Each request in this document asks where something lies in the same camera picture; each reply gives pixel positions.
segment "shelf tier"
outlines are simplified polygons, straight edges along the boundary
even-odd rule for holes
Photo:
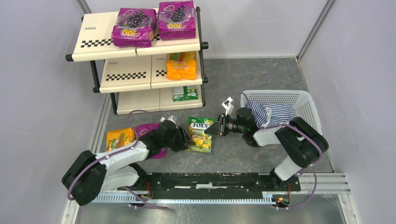
[[[101,93],[138,91],[201,85],[202,74],[199,53],[196,52],[195,80],[170,80],[166,77],[166,55],[107,59],[103,69]]]
[[[203,107],[201,86],[197,85],[197,100],[173,102],[173,88],[120,92],[117,114],[132,110],[168,111]]]
[[[158,34],[157,28],[157,35],[149,48],[114,46],[111,34],[116,24],[117,16],[118,12],[85,14],[74,52],[72,55],[66,55],[66,60],[81,62],[199,51],[201,49],[198,32],[198,26],[200,26],[199,16],[196,17],[197,35],[194,39],[163,41]]]

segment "blue and white striped fabric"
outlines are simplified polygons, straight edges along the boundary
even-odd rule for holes
[[[288,104],[262,104],[250,101],[246,107],[252,109],[256,124],[262,127],[289,123],[294,118],[293,106]]]

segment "snack package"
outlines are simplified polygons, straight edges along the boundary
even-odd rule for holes
[[[157,25],[154,9],[120,8],[112,39],[117,47],[151,47]]]
[[[214,124],[212,118],[195,118],[189,117],[190,137],[195,142],[195,146],[191,146],[189,151],[197,151],[203,153],[212,153],[212,135],[205,134],[204,130]]]
[[[132,144],[133,141],[135,141],[135,134],[131,128],[110,131],[106,137],[106,152]]]
[[[198,99],[196,85],[173,87],[173,102]]]
[[[153,129],[157,129],[159,127],[159,125],[160,125],[159,123],[139,125],[136,127],[136,133],[140,137]],[[166,151],[163,148],[163,149],[161,149],[161,152],[159,154],[151,157],[151,159],[163,158],[163,157],[165,157],[165,155],[166,155]]]
[[[195,51],[168,54],[166,69],[166,77],[168,79],[194,80],[197,76],[197,61],[195,59]]]
[[[160,2],[158,30],[161,40],[195,38],[195,20],[193,1]]]

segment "laundry basket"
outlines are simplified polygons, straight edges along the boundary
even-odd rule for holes
[[[312,96],[306,91],[297,90],[246,90],[244,93],[250,101],[257,101],[263,104],[289,104],[293,105],[294,115],[304,119],[319,134],[322,134],[318,111]],[[245,97],[241,95],[240,106],[245,107],[247,103]],[[260,130],[256,132],[255,137],[262,146],[271,144],[280,144],[274,132],[278,128]]]

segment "checkered pattern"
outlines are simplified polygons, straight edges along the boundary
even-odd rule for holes
[[[113,43],[112,39],[107,39],[107,40],[103,39],[103,40],[95,40],[95,41],[90,40],[90,41],[83,41],[81,47],[83,48],[86,46],[86,47],[90,48],[92,46],[94,46],[94,47],[97,47],[99,45],[105,46],[105,45],[110,45],[112,43]]]
[[[165,76],[166,75],[166,71],[165,70],[157,70],[157,72],[156,72],[156,76],[157,77],[159,77],[159,76]]]
[[[138,73],[124,73],[124,74],[107,74],[106,81],[114,81],[114,80],[129,80],[129,79],[137,79],[137,78],[146,78],[146,72],[138,72]]]
[[[157,34],[155,37],[154,37],[154,39],[153,40],[157,40],[157,41],[159,41],[160,40],[160,35],[159,34]]]

